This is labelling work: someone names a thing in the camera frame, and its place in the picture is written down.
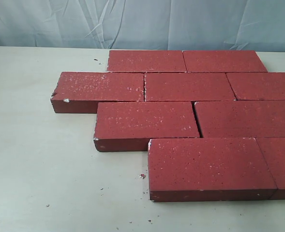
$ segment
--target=paving brick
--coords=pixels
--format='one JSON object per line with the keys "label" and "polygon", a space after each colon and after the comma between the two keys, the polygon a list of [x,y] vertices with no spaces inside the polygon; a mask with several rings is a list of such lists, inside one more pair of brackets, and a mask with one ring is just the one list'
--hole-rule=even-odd
{"label": "paving brick", "polygon": [[285,199],[285,138],[259,138],[257,142],[278,187],[271,199]]}
{"label": "paving brick", "polygon": [[199,101],[203,137],[285,137],[285,101]]}
{"label": "paving brick", "polygon": [[184,51],[191,73],[267,72],[255,51]]}
{"label": "paving brick", "polygon": [[254,138],[152,139],[150,199],[266,200],[275,182]]}
{"label": "paving brick", "polygon": [[182,51],[111,50],[108,71],[130,73],[186,72]]}
{"label": "paving brick", "polygon": [[146,101],[232,101],[225,73],[146,73]]}
{"label": "paving brick", "polygon": [[190,102],[99,103],[99,151],[146,151],[151,138],[199,137]]}
{"label": "paving brick", "polygon": [[285,100],[285,72],[227,73],[238,100]]}
{"label": "paving brick", "polygon": [[56,113],[96,113],[98,102],[144,100],[141,73],[62,72],[51,102]]}

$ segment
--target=white table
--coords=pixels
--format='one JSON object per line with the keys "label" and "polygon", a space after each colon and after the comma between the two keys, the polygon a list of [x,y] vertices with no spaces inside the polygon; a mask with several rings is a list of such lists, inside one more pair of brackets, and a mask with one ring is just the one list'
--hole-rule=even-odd
{"label": "white table", "polygon": [[0,47],[0,232],[285,232],[285,201],[149,201],[146,152],[99,153],[96,115],[54,113],[60,72],[104,72],[108,52]]}

